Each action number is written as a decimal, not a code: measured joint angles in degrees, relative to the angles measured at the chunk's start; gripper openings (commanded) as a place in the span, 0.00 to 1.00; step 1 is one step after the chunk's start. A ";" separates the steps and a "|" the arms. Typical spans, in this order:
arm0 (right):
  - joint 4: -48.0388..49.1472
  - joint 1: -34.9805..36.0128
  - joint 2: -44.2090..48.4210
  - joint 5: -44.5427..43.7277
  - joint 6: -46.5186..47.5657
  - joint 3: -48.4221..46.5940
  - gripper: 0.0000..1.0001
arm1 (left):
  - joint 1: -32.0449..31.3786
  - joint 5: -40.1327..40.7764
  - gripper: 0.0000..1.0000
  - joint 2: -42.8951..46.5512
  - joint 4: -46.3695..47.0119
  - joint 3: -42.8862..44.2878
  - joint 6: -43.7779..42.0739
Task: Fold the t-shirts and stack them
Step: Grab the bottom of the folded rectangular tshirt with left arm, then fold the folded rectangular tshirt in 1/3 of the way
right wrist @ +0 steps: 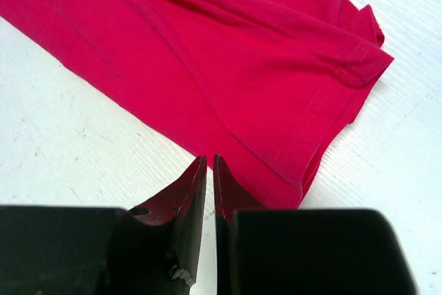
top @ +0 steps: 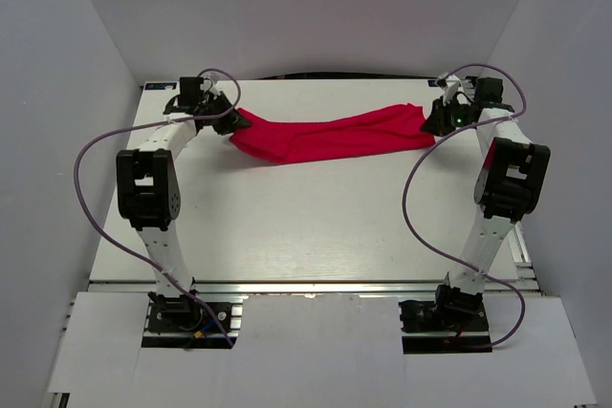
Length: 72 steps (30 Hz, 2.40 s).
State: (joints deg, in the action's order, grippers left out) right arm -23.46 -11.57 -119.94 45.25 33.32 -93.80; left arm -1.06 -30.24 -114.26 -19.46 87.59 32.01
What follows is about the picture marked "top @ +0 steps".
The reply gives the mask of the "red t-shirt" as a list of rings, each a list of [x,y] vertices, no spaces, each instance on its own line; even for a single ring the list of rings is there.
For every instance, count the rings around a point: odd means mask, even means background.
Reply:
[[[433,135],[421,130],[423,108],[396,104],[349,118],[321,122],[277,122],[244,109],[251,123],[232,134],[239,151],[273,164],[294,164],[427,149]]]

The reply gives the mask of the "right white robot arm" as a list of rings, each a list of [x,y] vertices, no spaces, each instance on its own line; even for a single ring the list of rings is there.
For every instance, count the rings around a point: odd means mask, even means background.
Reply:
[[[475,123],[484,158],[473,191],[477,211],[461,263],[438,287],[431,307],[433,322],[451,331],[478,314],[485,275],[498,250],[515,225],[536,208],[551,151],[523,134],[514,109],[502,101],[500,79],[443,75],[436,85],[444,93],[432,102],[421,130],[441,138]]]

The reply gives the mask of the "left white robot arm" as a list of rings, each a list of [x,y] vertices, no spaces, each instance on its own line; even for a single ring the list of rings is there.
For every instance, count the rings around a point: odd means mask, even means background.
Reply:
[[[179,93],[164,107],[164,122],[138,147],[116,156],[120,215],[136,230],[154,265],[156,290],[149,298],[183,331],[200,324],[202,307],[190,298],[194,280],[175,227],[182,207],[175,160],[206,127],[220,136],[251,127],[217,81],[212,73],[182,77]]]

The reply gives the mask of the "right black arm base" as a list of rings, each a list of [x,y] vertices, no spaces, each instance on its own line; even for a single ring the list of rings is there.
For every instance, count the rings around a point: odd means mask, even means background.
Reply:
[[[490,327],[483,305],[467,320],[434,316],[433,301],[399,303],[404,355],[482,354],[492,352]]]

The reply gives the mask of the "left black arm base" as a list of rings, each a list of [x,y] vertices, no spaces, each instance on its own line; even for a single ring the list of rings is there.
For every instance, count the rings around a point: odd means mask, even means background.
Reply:
[[[180,295],[149,292],[142,347],[145,349],[229,350],[236,342],[238,305],[209,302],[208,310]]]

